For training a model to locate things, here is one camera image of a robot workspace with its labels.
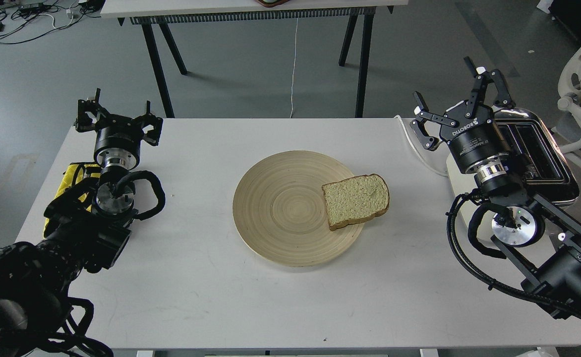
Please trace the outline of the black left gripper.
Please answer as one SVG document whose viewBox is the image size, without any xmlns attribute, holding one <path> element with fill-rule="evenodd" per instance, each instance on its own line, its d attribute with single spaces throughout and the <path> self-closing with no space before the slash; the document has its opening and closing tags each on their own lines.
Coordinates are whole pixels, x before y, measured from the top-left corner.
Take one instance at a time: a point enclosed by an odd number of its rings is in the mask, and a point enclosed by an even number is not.
<svg viewBox="0 0 581 357">
<path fill-rule="evenodd" d="M 146 102 L 143 115 L 112 116 L 101 106 L 100 94 L 101 89 L 96 88 L 93 97 L 77 101 L 75 130 L 97 133 L 94 161 L 100 167 L 136 168 L 140 163 L 141 142 L 159 145 L 163 118 L 152 113 L 150 101 Z"/>
</svg>

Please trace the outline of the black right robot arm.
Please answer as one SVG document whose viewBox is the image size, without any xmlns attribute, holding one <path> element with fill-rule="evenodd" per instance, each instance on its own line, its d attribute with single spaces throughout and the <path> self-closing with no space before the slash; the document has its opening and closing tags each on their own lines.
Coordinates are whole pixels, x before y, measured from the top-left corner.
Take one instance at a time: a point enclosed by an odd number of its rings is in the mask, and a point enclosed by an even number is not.
<svg viewBox="0 0 581 357">
<path fill-rule="evenodd" d="M 427 151 L 445 143 L 475 188 L 460 193 L 447 213 L 452 253 L 488 289 L 532 302 L 554 319 L 581 320 L 581 223 L 564 211 L 579 186 L 563 154 L 535 113 L 517 108 L 500 70 L 465 64 L 470 96 L 438 115 L 413 93 L 410 127 Z M 475 211 L 467 240 L 479 253 L 510 260 L 524 276 L 521 289 L 492 278 L 461 248 L 455 221 L 465 202 Z"/>
</svg>

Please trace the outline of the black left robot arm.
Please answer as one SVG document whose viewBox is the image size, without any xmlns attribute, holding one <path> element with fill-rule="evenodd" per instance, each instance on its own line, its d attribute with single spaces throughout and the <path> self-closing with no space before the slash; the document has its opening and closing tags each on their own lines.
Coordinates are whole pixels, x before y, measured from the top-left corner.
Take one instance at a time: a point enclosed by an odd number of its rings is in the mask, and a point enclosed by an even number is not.
<svg viewBox="0 0 581 357">
<path fill-rule="evenodd" d="M 111 268 L 129 241 L 133 221 L 166 205 L 161 181 L 139 171 L 142 142 L 157 146 L 163 120 L 151 112 L 114 115 L 92 99 L 78 100 L 74 127 L 95 132 L 94 160 L 79 163 L 70 185 L 44 210 L 43 239 L 0 248 L 0 357 L 33 350 L 71 357 L 111 357 L 106 344 L 87 337 L 94 317 L 90 300 L 71 297 L 82 271 Z"/>
</svg>

